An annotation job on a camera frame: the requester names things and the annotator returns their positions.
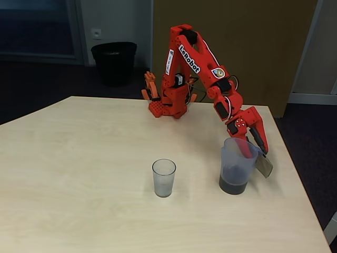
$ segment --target plastic cup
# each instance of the plastic cup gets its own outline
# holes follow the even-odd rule
[[[154,192],[165,198],[171,195],[176,165],[169,159],[159,159],[152,165]]]
[[[232,195],[243,193],[258,155],[259,148],[250,142],[226,139],[221,149],[220,188]]]

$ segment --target dark carpet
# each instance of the dark carpet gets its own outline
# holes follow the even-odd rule
[[[95,67],[0,62],[0,124],[15,120],[69,96],[141,99],[144,73],[135,69],[128,84],[102,85]]]
[[[146,69],[122,87],[101,84],[94,67],[1,63],[0,124],[69,96],[141,99]],[[325,228],[337,211],[337,106],[288,104],[275,119],[318,220]],[[337,240],[331,245],[337,253]]]
[[[288,104],[275,119],[323,229],[337,211],[336,114],[337,105]]]

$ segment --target red robotic arm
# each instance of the red robotic arm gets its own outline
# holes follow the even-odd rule
[[[190,85],[195,80],[190,78],[190,69],[200,77],[208,97],[214,100],[214,109],[221,120],[228,120],[226,125],[230,136],[247,140],[247,128],[250,128],[256,143],[267,154],[261,116],[255,107],[241,110],[243,99],[236,91],[237,83],[230,79],[226,68],[219,65],[201,35],[189,25],[171,28],[161,96],[156,91],[154,75],[145,74],[146,89],[142,93],[145,99],[152,100],[149,110],[154,116],[171,115],[178,119],[187,111],[186,98],[192,101],[196,98],[190,94]]]

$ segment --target door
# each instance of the door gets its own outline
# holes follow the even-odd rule
[[[219,63],[239,78],[244,103],[268,105],[274,116],[282,116],[316,3],[155,0],[153,72],[157,86],[165,69],[170,27],[190,24]]]

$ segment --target wire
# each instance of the wire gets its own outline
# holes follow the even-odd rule
[[[199,101],[199,103],[202,102],[202,101],[205,99],[206,95],[207,95],[207,93],[205,92],[204,96],[203,96],[202,99]]]
[[[232,102],[229,98],[227,98],[226,96],[223,96],[225,99],[227,99],[228,101],[228,107],[229,107],[229,112],[228,112],[228,116],[227,119],[230,119],[232,116]]]
[[[205,97],[207,95],[207,92],[205,90],[202,90],[202,89],[200,89],[198,87],[195,87],[193,85],[189,85],[189,83],[187,83],[187,82],[185,82],[185,83],[187,84],[188,89],[189,89],[189,101],[185,105],[188,105],[191,102],[191,99],[192,99],[191,92],[192,92],[193,89],[196,89],[198,91],[201,91],[201,92],[205,93],[204,96],[202,97],[202,99],[199,101],[199,103],[202,102],[205,99]]]
[[[207,45],[206,41],[203,40],[203,42],[205,43],[207,50],[211,53],[211,55],[213,56],[213,59],[215,60],[215,62],[217,63],[218,66],[220,66],[219,62],[217,62],[214,54],[212,53],[212,51],[210,50],[209,46]]]
[[[187,88],[188,88],[188,90],[189,90],[189,100],[185,103],[185,105],[188,105],[188,104],[191,102],[191,99],[192,99],[190,86],[187,85]]]
[[[237,79],[236,75],[231,75],[230,77],[228,77],[228,79],[230,79],[231,77],[235,79],[235,89],[237,90],[237,88],[239,87],[239,80]]]
[[[195,83],[196,81],[199,80],[199,77],[193,77],[193,76],[191,76],[190,79],[194,79],[195,81],[193,83]]]

